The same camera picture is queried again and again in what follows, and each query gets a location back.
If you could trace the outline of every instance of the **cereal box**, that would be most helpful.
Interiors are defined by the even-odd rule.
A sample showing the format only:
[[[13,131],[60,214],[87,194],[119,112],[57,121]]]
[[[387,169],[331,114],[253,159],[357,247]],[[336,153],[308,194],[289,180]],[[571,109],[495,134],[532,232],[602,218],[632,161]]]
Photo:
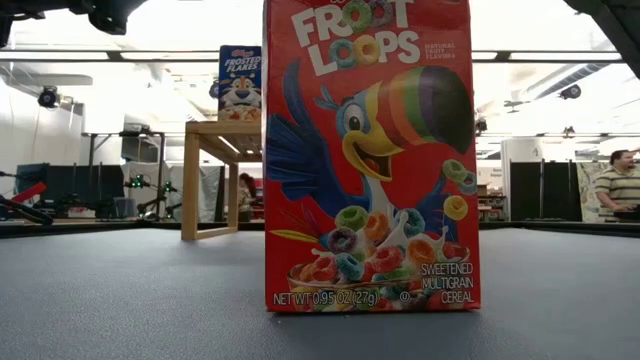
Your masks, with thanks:
[[[260,121],[262,51],[259,46],[222,46],[218,85],[219,121]]]
[[[270,0],[263,51],[268,310],[479,308],[468,2]]]

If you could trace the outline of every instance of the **cable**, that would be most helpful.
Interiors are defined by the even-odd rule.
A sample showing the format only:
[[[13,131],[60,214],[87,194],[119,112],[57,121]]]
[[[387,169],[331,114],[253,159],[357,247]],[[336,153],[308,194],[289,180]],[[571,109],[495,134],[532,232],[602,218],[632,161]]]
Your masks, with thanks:
[[[35,161],[36,155],[36,139],[38,137],[38,127],[40,126],[40,111],[42,108],[38,105],[38,112],[36,113],[36,128],[33,131],[33,141],[31,142],[31,161]]]
[[[11,93],[12,87],[11,87],[11,83],[13,82],[13,76],[11,76],[11,73],[9,73],[9,85],[5,84],[3,82],[3,85],[7,87],[7,96],[9,98],[9,110],[11,111],[11,148],[15,148],[15,136],[14,136],[14,132],[15,132],[15,122],[16,122],[16,116],[15,113],[13,112],[13,94]]]
[[[71,133],[71,125],[73,125],[73,116],[75,115],[73,113],[73,111],[76,108],[76,103],[75,101],[71,103],[71,110],[69,110],[69,128],[67,129],[67,135],[69,135],[69,133]],[[69,143],[70,141],[65,141],[64,142],[64,155],[62,156],[62,163],[64,163],[65,159],[67,158],[67,151],[69,149]]]

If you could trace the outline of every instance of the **kellogg's logo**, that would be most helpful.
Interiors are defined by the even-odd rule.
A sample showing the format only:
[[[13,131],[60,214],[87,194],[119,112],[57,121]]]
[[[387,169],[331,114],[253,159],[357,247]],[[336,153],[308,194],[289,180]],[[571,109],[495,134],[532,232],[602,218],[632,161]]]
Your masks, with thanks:
[[[233,57],[238,57],[238,56],[241,56],[241,57],[252,57],[253,56],[253,51],[246,51],[246,50],[243,50],[243,49],[236,49],[236,50],[233,50],[233,52],[231,52],[231,56],[233,56]]]

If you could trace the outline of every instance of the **wooden table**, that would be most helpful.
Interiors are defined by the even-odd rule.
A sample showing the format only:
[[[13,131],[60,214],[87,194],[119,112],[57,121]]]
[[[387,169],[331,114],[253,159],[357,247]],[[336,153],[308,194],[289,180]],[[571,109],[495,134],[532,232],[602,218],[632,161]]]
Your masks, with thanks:
[[[238,231],[238,164],[262,162],[262,124],[188,122],[184,144],[182,240],[199,240]],[[198,231],[200,149],[229,166],[227,227]]]

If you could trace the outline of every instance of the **ceiling light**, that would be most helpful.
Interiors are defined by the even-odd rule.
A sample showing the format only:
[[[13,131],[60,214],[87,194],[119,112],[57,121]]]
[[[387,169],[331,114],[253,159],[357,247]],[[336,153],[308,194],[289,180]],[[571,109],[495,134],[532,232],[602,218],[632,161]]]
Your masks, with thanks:
[[[240,153],[240,151],[238,151],[238,149],[236,149],[233,145],[231,145],[230,142],[227,141],[227,139],[223,138],[222,136],[218,136],[218,139],[220,139],[223,143],[225,143],[228,147],[230,147],[231,149],[233,149],[233,151],[235,151],[236,153]]]
[[[513,52],[512,60],[531,60],[531,61],[581,61],[598,62],[598,61],[617,61],[622,57],[617,52]]]
[[[473,60],[493,60],[498,56],[495,51],[473,51],[471,52],[471,59]]]
[[[32,52],[32,51],[0,51],[0,60],[109,60],[104,52]]]
[[[126,60],[166,60],[167,62],[177,60],[202,60],[218,61],[220,58],[217,51],[122,51],[120,55]]]

